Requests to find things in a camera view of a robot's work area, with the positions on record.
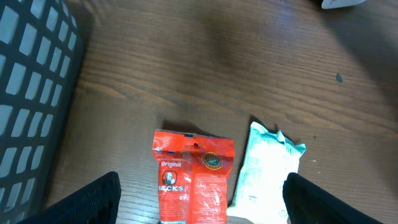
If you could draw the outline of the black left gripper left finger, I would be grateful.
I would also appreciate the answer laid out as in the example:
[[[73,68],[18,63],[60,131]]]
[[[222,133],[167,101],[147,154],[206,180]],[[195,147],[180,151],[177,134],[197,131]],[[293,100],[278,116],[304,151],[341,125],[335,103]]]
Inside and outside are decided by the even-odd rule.
[[[118,173],[108,172],[18,224],[115,224],[120,198]]]

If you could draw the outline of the pale green wipes packet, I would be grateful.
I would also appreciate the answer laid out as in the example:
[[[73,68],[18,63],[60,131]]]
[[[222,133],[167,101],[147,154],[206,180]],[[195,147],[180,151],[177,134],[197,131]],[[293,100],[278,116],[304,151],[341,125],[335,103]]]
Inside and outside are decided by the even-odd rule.
[[[304,144],[294,144],[282,131],[272,133],[257,122],[250,133],[243,166],[227,215],[252,223],[286,224],[288,213],[282,196],[287,176],[297,173]]]

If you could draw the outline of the red snack packet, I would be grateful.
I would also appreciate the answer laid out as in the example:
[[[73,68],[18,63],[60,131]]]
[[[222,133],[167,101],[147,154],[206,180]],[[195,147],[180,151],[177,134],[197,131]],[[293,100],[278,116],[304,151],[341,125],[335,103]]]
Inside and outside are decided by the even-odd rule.
[[[226,223],[234,141],[158,129],[152,152],[159,163],[161,223]]]

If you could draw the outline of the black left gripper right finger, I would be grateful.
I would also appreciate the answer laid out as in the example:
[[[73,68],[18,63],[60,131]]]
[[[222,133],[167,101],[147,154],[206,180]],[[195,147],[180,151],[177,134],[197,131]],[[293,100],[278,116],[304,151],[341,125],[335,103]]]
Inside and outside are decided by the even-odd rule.
[[[381,224],[297,173],[287,176],[282,196],[292,224]]]

